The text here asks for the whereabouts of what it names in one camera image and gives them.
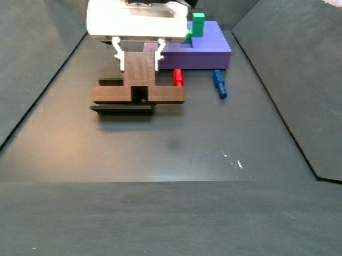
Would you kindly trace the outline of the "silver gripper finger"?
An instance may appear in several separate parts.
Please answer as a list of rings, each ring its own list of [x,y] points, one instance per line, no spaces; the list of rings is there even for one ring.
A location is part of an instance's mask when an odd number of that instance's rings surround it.
[[[126,67],[124,57],[126,57],[126,55],[124,55],[124,51],[120,47],[120,37],[112,37],[111,43],[112,43],[112,46],[116,51],[116,54],[114,56],[119,60],[120,71],[124,72],[124,67]]]
[[[162,55],[166,47],[166,39],[159,38],[155,43],[155,53],[154,53],[154,61],[155,61],[155,71],[159,71],[159,61],[163,60],[165,56]]]

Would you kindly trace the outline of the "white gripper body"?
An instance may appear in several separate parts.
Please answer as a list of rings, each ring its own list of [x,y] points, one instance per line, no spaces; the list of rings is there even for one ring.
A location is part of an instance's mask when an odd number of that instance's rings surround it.
[[[95,40],[157,40],[182,42],[189,33],[189,7],[175,1],[146,5],[141,0],[90,0],[87,31]]]

